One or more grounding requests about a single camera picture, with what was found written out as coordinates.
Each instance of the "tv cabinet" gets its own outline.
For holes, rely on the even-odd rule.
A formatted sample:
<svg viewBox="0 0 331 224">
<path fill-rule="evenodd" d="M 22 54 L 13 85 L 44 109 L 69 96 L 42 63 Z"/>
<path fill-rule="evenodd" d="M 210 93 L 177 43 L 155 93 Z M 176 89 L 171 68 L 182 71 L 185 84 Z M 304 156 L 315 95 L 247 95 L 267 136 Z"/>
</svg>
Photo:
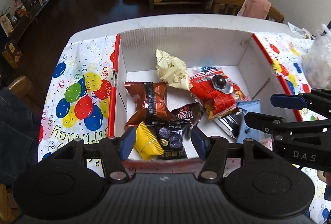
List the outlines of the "tv cabinet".
<svg viewBox="0 0 331 224">
<path fill-rule="evenodd" d="M 35 20 L 37 15 L 42 11 L 45 5 L 49 3 L 49 1 L 50 0 L 41 5 L 39 0 L 28 0 L 27 3 L 24 4 L 26 11 L 31 16 L 31 19 L 29 19 L 27 16 L 23 16 L 21 18 L 18 18 L 18 22 L 13 25 L 14 31 L 9 36 L 9 39 L 14 45 L 18 45 L 18 42 L 25 30 Z"/>
</svg>

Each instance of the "dark wooden floor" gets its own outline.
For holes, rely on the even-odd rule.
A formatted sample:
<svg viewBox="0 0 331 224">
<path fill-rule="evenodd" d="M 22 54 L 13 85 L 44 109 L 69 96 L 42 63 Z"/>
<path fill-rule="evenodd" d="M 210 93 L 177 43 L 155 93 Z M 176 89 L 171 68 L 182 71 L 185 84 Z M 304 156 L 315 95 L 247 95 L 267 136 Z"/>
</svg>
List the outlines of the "dark wooden floor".
<svg viewBox="0 0 331 224">
<path fill-rule="evenodd" d="M 26 75 L 34 90 L 29 97 L 43 108 L 53 70 L 69 38 L 76 32 L 105 23 L 178 13 L 204 13 L 201 6 L 158 6 L 149 10 L 147 0 L 51 0 L 22 36 L 24 55 L 7 84 Z"/>
</svg>

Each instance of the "blue gripper pad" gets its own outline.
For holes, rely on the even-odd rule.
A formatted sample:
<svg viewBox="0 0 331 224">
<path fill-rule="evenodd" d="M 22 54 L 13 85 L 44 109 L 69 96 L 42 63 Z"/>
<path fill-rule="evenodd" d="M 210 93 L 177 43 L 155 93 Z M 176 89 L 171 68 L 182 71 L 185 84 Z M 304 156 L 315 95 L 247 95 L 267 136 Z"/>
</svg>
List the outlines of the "blue gripper pad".
<svg viewBox="0 0 331 224">
<path fill-rule="evenodd" d="M 203 161 L 207 159 L 207 150 L 204 138 L 206 138 L 206 135 L 198 127 L 193 127 L 191 130 L 192 144 L 198 153 L 199 158 Z"/>
<path fill-rule="evenodd" d="M 122 134 L 119 140 L 121 146 L 119 157 L 121 161 L 125 161 L 129 157 L 133 146 L 136 143 L 136 128 L 130 127 L 125 133 Z"/>
<path fill-rule="evenodd" d="M 274 107 L 302 110 L 308 103 L 300 95 L 273 94 L 270 102 Z"/>
</svg>

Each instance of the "yellow snack package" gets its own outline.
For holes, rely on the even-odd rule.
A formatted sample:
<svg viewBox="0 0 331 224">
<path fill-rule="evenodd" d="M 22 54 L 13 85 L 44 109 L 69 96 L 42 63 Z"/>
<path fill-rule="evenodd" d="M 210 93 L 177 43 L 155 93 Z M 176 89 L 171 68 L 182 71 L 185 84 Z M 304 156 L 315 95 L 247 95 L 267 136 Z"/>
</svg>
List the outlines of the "yellow snack package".
<svg viewBox="0 0 331 224">
<path fill-rule="evenodd" d="M 136 130 L 137 138 L 134 149 L 145 160 L 150 160 L 156 156 L 164 154 L 164 150 L 158 143 L 158 140 L 150 132 L 145 123 L 141 122 Z"/>
<path fill-rule="evenodd" d="M 157 74 L 163 82 L 187 91 L 192 88 L 185 62 L 159 49 L 156 50 L 156 58 Z"/>
</svg>

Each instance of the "red balloon print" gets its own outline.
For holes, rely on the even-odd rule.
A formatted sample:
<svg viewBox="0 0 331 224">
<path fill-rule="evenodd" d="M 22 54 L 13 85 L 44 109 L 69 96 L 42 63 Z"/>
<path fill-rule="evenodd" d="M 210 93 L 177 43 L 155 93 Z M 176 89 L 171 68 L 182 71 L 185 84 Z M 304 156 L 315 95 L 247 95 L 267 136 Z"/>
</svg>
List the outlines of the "red balloon print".
<svg viewBox="0 0 331 224">
<path fill-rule="evenodd" d="M 93 103 L 90 96 L 86 95 L 75 105 L 75 116 L 78 119 L 89 117 L 93 111 Z"/>
<path fill-rule="evenodd" d="M 270 44 L 270 47 L 271 47 L 271 49 L 272 49 L 274 52 L 276 52 L 277 54 L 279 54 L 279 49 L 278 49 L 275 45 Z"/>
<path fill-rule="evenodd" d="M 302 84 L 302 89 L 303 89 L 303 91 L 306 92 L 306 93 L 309 93 L 309 92 L 310 92 L 310 90 L 309 90 L 309 86 L 308 86 L 307 84 Z"/>
<path fill-rule="evenodd" d="M 105 100 L 110 96 L 112 85 L 110 82 L 106 79 L 103 79 L 101 81 L 101 87 L 97 91 L 94 91 L 94 94 L 96 97 L 98 97 L 100 100 Z"/>
<path fill-rule="evenodd" d="M 279 64 L 279 65 L 280 65 L 280 68 L 282 68 L 283 76 L 287 77 L 289 75 L 289 71 L 282 64 Z"/>
<path fill-rule="evenodd" d="M 110 55 L 110 61 L 114 63 L 115 51 Z"/>
<path fill-rule="evenodd" d="M 43 127 L 42 125 L 40 125 L 38 144 L 40 144 L 40 142 L 41 142 L 43 136 L 44 136 L 44 127 Z"/>
</svg>

